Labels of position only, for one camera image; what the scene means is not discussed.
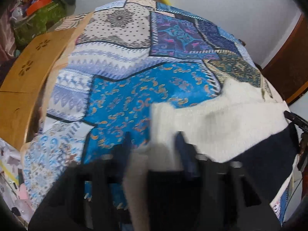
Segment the brown wooden door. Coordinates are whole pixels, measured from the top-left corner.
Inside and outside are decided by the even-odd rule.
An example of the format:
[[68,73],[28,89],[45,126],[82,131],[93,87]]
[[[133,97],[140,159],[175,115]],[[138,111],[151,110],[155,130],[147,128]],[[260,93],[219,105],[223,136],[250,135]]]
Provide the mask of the brown wooden door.
[[288,105],[307,92],[307,18],[301,15],[278,53],[262,74]]

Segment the wooden lap desk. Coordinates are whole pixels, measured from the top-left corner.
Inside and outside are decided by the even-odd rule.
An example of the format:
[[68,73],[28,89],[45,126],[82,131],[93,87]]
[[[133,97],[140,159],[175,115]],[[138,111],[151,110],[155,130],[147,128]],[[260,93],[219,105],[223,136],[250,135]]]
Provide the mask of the wooden lap desk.
[[1,138],[20,150],[42,86],[75,29],[35,37],[16,59],[1,85]]

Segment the black white striped sweater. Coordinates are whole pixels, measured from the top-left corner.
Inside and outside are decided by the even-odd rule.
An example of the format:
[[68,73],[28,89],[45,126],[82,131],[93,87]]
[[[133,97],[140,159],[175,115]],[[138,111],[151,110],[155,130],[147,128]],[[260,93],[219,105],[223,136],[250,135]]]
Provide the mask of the black white striped sweater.
[[155,103],[152,144],[158,151],[150,151],[150,144],[135,148],[124,178],[124,193],[134,230],[148,230],[149,219],[145,200],[146,169],[150,166],[160,171],[178,171],[180,160],[168,136],[184,131],[190,143],[202,154],[216,162],[226,162],[249,151],[263,140],[275,137],[276,148],[266,148],[260,153],[262,161],[269,161],[265,170],[271,179],[278,180],[277,189],[262,182],[270,194],[270,206],[278,218],[285,210],[286,189],[298,161],[296,148],[298,133],[295,126],[284,117],[288,109],[278,93],[264,94],[246,82],[227,79],[222,94],[192,107],[174,108],[170,103]]

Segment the floor clutter papers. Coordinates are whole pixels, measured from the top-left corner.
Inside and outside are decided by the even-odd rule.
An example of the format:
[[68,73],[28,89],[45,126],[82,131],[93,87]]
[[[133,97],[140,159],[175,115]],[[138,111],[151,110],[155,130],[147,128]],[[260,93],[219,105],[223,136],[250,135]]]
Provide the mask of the floor clutter papers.
[[1,139],[1,197],[11,214],[25,228],[33,216],[23,180],[21,155]]

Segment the green laundry basket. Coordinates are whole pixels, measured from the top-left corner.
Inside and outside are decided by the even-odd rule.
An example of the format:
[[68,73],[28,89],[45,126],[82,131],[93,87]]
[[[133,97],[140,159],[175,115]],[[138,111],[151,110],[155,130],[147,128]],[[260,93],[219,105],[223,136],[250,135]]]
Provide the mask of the green laundry basket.
[[45,7],[38,9],[28,18],[18,23],[12,22],[16,46],[24,48],[33,38],[46,33],[65,16],[66,10],[63,3],[52,1]]

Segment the blue patchwork bed quilt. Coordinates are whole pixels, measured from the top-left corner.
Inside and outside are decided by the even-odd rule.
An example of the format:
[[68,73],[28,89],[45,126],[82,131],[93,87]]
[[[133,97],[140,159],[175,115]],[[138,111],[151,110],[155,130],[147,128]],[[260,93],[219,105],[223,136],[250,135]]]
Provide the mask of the blue patchwork bed quilt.
[[[126,132],[133,149],[150,144],[150,151],[158,151],[151,106],[182,109],[215,99],[227,79],[268,96],[278,93],[241,41],[204,18],[152,0],[97,7],[59,70],[46,130],[23,155],[32,208],[71,162],[87,164],[111,154]],[[262,182],[277,189],[278,180],[266,175],[270,163],[261,160],[262,151],[239,155],[269,198]]]

